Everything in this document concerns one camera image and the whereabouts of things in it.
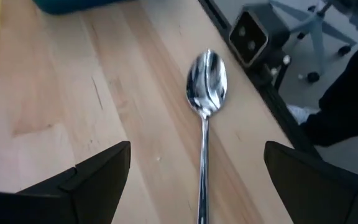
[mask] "caster wheel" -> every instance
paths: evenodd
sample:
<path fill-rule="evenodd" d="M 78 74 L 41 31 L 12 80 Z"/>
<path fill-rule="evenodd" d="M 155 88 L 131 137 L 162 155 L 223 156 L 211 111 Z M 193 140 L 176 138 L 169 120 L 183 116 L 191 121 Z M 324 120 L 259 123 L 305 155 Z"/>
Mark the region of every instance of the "caster wheel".
<path fill-rule="evenodd" d="M 304 33 L 299 33 L 298 36 L 296 38 L 298 38 L 298 40 L 301 40 L 305 37 Z"/>
<path fill-rule="evenodd" d="M 343 46 L 338 50 L 338 55 L 343 57 L 352 50 L 351 46 Z"/>
<path fill-rule="evenodd" d="M 317 72 L 311 72 L 307 76 L 308 83 L 315 83 L 320 79 L 320 75 Z"/>
<path fill-rule="evenodd" d="M 314 12 L 314 10 L 316 10 L 316 6 L 310 6 L 310 7 L 308 8 L 308 11 L 309 11 L 309 12 Z"/>

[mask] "metal spoon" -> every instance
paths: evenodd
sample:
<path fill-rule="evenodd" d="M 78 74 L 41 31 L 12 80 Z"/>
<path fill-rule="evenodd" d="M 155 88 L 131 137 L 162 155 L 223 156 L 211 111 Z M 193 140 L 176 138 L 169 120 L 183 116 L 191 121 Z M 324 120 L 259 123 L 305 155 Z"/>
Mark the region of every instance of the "metal spoon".
<path fill-rule="evenodd" d="M 186 86 L 187 100 L 203 122 L 197 224 L 208 224 L 208 118 L 222 107 L 226 91 L 227 76 L 223 60 L 208 49 L 193 62 Z"/>

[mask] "spoon handle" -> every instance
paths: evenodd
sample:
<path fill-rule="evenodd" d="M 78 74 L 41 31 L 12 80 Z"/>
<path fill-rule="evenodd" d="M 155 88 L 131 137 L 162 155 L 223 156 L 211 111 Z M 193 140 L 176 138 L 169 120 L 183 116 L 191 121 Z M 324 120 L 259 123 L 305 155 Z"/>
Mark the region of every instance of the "spoon handle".
<path fill-rule="evenodd" d="M 197 224 L 208 224 L 208 118 L 203 118 Z"/>

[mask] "person's leg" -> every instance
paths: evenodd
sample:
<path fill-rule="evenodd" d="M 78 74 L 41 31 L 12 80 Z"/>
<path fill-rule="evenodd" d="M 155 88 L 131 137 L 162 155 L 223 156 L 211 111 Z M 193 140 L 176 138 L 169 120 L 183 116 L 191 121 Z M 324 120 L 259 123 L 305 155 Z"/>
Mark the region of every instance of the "person's leg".
<path fill-rule="evenodd" d="M 341 76 L 326 90 L 319 100 L 322 110 L 347 104 L 358 98 L 358 50 L 351 57 Z"/>
<path fill-rule="evenodd" d="M 330 146 L 358 136 L 358 105 L 311 114 L 301 128 L 314 145 Z"/>

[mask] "wooden table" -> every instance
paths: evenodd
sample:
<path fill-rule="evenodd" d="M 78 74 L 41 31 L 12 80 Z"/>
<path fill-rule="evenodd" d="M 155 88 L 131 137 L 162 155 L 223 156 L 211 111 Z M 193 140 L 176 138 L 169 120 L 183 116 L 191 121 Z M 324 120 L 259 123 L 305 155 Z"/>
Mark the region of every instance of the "wooden table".
<path fill-rule="evenodd" d="M 201 123 L 185 98 L 192 60 L 226 63 L 211 118 L 211 223 L 291 223 L 263 160 L 290 145 L 197 0 L 142 0 L 67 16 L 3 0 L 0 191 L 17 192 L 122 140 L 132 164 L 113 223 L 195 223 Z"/>

